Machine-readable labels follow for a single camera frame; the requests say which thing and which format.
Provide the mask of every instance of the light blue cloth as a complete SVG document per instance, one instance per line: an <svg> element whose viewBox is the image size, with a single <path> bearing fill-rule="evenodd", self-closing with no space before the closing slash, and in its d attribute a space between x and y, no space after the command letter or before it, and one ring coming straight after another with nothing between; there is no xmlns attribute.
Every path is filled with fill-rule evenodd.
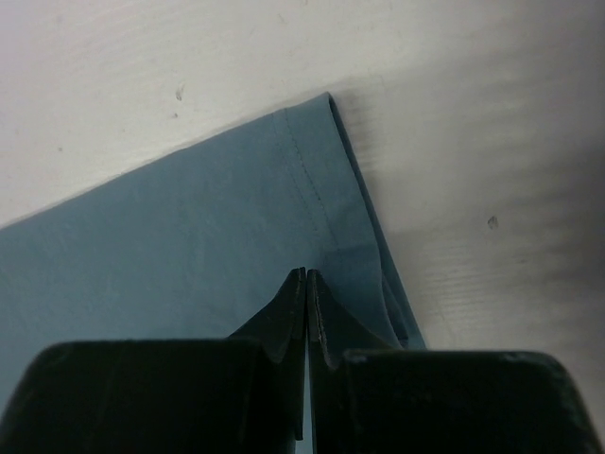
<svg viewBox="0 0 605 454"><path fill-rule="evenodd" d="M301 266L423 347L327 94L0 231L0 409L51 343L224 337Z"/></svg>

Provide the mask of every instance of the dark spot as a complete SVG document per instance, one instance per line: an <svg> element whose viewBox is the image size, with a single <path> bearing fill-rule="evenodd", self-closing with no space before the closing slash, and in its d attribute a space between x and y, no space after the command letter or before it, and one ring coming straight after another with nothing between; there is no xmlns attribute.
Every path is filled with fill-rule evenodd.
<svg viewBox="0 0 605 454"><path fill-rule="evenodd" d="M184 89L185 89L184 83L182 83L181 85L179 85L179 87L177 87L177 92L175 93L177 100L182 101L182 92Z"/></svg>
<svg viewBox="0 0 605 454"><path fill-rule="evenodd" d="M488 220L488 227L490 227L490 230L497 230L497 228L499 227L499 224L498 224L498 218L496 216L492 216Z"/></svg>

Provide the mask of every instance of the black clamp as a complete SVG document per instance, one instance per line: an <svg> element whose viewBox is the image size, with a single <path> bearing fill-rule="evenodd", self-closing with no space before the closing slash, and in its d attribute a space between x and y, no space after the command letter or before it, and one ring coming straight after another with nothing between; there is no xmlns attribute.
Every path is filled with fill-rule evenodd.
<svg viewBox="0 0 605 454"><path fill-rule="evenodd" d="M393 349L298 269L226 340L45 350L9 403L0 453L293 452L305 339L318 454L602 452L553 358Z"/></svg>

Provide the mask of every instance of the white wall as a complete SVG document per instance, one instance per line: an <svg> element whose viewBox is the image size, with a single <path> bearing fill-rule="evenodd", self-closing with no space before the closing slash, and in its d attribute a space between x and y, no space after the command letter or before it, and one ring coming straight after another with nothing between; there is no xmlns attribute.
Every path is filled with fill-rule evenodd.
<svg viewBox="0 0 605 454"><path fill-rule="evenodd" d="M605 438L604 18L601 0L3 0L0 224L331 90L428 342L555 355Z"/></svg>

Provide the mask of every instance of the fabric fold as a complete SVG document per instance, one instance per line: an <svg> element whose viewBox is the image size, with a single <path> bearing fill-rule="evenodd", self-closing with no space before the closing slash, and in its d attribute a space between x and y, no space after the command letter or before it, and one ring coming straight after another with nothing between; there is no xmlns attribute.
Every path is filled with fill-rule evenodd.
<svg viewBox="0 0 605 454"><path fill-rule="evenodd" d="M0 406L51 343L224 337L297 267L424 346L327 94L0 231Z"/></svg>

